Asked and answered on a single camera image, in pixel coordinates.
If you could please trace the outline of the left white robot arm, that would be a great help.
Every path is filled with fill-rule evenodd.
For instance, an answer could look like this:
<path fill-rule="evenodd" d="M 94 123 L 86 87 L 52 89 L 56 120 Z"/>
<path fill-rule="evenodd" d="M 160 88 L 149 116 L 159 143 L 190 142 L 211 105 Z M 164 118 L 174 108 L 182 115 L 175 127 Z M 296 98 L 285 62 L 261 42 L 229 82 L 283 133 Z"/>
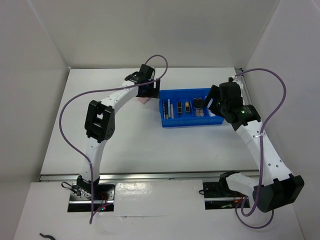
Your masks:
<path fill-rule="evenodd" d="M 92 200 L 99 193 L 100 164 L 105 145 L 115 133 L 116 113 L 132 98 L 159 97 L 160 84 L 153 82 L 155 72 L 153 67 L 142 64 L 139 71 L 124 79 L 119 90 L 100 101 L 89 103 L 84 124 L 88 137 L 85 152 L 88 163 L 83 166 L 76 181 L 86 199 Z"/>

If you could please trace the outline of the brown eyeshadow palette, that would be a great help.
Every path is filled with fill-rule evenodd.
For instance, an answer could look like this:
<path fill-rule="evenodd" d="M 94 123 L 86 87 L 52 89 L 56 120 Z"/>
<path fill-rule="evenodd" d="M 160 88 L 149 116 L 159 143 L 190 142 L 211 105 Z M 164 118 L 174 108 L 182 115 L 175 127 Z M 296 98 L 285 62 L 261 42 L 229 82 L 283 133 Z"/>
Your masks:
<path fill-rule="evenodd" d="M 196 109 L 195 110 L 195 116 L 196 117 L 204 117 L 205 116 L 204 110 L 203 109 Z"/>

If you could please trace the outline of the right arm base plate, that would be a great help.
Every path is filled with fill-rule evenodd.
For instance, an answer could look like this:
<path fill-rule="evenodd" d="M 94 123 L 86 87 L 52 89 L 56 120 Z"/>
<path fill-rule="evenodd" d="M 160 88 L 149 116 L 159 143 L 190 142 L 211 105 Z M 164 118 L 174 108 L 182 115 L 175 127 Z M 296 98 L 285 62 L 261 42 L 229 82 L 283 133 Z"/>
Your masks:
<path fill-rule="evenodd" d="M 245 198 L 240 192 L 222 189 L 219 182 L 203 182 L 198 191 L 204 197 L 206 210 L 234 209 Z"/>

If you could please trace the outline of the black round powder jar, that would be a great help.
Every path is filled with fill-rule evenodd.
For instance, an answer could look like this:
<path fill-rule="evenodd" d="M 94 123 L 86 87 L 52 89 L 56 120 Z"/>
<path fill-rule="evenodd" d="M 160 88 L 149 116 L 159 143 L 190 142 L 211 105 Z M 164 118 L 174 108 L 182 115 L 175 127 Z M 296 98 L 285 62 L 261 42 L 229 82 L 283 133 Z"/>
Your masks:
<path fill-rule="evenodd" d="M 203 108 L 203 100 L 201 98 L 194 98 L 192 102 L 192 106 L 195 109 L 202 109 Z"/>

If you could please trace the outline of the white blue makeup pen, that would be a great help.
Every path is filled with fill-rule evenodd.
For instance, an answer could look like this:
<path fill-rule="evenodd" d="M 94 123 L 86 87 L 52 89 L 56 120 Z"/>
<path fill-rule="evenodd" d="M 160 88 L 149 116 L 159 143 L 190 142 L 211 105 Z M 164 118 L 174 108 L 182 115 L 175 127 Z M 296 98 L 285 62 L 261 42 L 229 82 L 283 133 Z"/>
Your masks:
<path fill-rule="evenodd" d="M 171 101 L 170 99 L 167 100 L 167 118 L 171 119 L 172 114 L 171 114 Z"/>

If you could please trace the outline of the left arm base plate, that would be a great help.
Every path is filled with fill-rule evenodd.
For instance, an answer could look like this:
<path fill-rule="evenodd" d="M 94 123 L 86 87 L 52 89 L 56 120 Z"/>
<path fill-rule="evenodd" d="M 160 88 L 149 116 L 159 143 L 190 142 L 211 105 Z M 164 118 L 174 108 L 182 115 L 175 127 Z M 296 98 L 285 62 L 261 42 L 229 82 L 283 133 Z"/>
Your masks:
<path fill-rule="evenodd" d="M 69 190 L 69 202 L 67 211 L 69 213 L 83 213 L 91 211 L 91 195 L 76 184 L 66 181 L 61 183 L 61 187 Z M 93 200 L 93 211 L 113 212 L 115 198 L 115 184 L 100 184 Z"/>

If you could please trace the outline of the pink slim makeup tube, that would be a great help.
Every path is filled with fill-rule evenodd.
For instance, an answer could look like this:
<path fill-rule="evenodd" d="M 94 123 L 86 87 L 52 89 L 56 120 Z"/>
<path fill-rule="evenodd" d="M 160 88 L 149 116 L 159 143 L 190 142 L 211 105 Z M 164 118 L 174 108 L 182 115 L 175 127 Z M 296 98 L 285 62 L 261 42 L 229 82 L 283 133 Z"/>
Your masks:
<path fill-rule="evenodd" d="M 171 103 L 170 104 L 170 114 L 171 114 L 171 119 L 174 119 L 174 105 Z"/>

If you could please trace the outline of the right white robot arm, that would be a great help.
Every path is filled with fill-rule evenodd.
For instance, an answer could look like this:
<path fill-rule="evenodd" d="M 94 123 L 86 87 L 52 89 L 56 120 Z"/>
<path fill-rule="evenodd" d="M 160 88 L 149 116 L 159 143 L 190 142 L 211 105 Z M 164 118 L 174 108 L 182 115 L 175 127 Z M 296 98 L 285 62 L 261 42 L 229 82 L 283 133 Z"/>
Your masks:
<path fill-rule="evenodd" d="M 236 82 L 212 85 L 202 105 L 231 124 L 259 170 L 258 181 L 237 170 L 222 173 L 218 184 L 220 194 L 242 193 L 249 198 L 252 209 L 263 213 L 294 203 L 305 182 L 300 175 L 293 175 L 281 160 L 265 133 L 265 123 L 256 108 L 244 104 L 240 85 Z"/>

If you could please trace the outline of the black gold lipstick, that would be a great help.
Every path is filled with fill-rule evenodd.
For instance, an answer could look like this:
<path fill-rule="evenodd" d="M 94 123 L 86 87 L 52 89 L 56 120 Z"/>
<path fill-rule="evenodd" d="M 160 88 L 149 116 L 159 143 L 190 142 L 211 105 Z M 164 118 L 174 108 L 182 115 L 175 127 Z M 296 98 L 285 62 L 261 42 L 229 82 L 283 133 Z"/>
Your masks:
<path fill-rule="evenodd" d="M 185 102 L 185 112 L 186 113 L 190 113 L 191 112 L 191 108 L 190 108 L 190 103 L 189 101 Z"/>
<path fill-rule="evenodd" d="M 183 113 L 183 106 L 181 102 L 177 102 L 177 113 L 182 114 Z"/>

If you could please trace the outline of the blue plastic organizer bin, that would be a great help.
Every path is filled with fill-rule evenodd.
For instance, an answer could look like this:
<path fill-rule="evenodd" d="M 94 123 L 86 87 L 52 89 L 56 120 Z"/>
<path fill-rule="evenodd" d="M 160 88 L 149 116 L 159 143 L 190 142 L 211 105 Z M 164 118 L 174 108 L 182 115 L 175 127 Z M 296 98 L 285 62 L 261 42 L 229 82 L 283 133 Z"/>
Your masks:
<path fill-rule="evenodd" d="M 189 88 L 189 89 L 169 89 L 159 92 L 159 112 L 161 125 L 164 128 L 171 127 L 188 127 L 188 126 L 204 126 L 204 125 L 221 125 L 224 119 L 211 113 L 208 108 L 202 108 L 204 116 L 197 117 L 196 109 L 193 107 L 193 100 L 201 98 L 202 101 L 209 93 L 209 88 Z M 174 118 L 164 119 L 163 101 L 168 101 L 174 107 Z M 185 102 L 189 101 L 190 113 L 185 112 Z M 178 114 L 177 102 L 182 103 L 182 114 Z"/>

